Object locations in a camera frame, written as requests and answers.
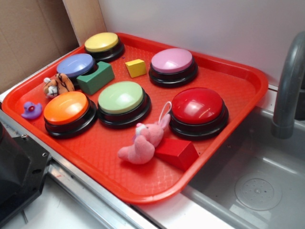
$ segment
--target stuffed tiger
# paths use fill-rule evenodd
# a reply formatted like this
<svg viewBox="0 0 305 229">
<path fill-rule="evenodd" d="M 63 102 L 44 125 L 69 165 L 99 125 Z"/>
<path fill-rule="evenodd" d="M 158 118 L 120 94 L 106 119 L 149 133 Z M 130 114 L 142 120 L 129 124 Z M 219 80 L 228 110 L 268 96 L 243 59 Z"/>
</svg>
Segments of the stuffed tiger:
<svg viewBox="0 0 305 229">
<path fill-rule="evenodd" d="M 65 92 L 75 91 L 73 83 L 66 74 L 58 73 L 55 75 L 55 80 L 45 78 L 43 92 L 48 98 L 54 98 Z"/>
</svg>

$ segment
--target drain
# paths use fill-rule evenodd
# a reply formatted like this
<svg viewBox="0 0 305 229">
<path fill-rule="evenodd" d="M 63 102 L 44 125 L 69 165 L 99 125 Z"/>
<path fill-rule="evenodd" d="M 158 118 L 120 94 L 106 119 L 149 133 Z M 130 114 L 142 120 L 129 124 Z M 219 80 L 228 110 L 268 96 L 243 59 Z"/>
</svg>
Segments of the drain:
<svg viewBox="0 0 305 229">
<path fill-rule="evenodd" d="M 281 188 L 263 173 L 241 177 L 235 185 L 238 200 L 247 208 L 264 211 L 274 208 L 282 198 Z"/>
</svg>

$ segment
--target red block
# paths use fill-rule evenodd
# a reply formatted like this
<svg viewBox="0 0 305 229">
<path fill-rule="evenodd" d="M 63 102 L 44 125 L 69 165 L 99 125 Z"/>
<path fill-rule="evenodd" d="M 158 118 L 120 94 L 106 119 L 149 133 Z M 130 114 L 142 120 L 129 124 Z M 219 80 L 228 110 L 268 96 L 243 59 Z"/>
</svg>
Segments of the red block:
<svg viewBox="0 0 305 229">
<path fill-rule="evenodd" d="M 155 149 L 155 156 L 184 171 L 199 157 L 192 142 L 171 138 L 161 141 Z"/>
</svg>

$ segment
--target sink basin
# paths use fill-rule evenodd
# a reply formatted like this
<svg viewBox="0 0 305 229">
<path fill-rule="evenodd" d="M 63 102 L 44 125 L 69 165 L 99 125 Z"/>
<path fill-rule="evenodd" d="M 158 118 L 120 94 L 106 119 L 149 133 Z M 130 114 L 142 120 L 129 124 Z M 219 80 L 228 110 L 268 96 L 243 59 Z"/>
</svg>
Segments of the sink basin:
<svg viewBox="0 0 305 229">
<path fill-rule="evenodd" d="M 256 107 L 183 193 L 235 228 L 305 228 L 305 124 L 281 140 L 272 117 Z"/>
</svg>

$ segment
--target orange button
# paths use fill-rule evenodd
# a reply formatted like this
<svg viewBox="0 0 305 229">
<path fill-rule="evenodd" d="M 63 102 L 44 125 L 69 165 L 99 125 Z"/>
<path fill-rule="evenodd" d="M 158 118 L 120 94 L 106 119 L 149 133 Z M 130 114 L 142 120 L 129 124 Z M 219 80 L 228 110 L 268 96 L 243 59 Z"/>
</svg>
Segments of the orange button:
<svg viewBox="0 0 305 229">
<path fill-rule="evenodd" d="M 52 125 L 64 125 L 81 117 L 89 106 L 85 94 L 66 92 L 52 99 L 44 108 L 43 115 Z"/>
</svg>

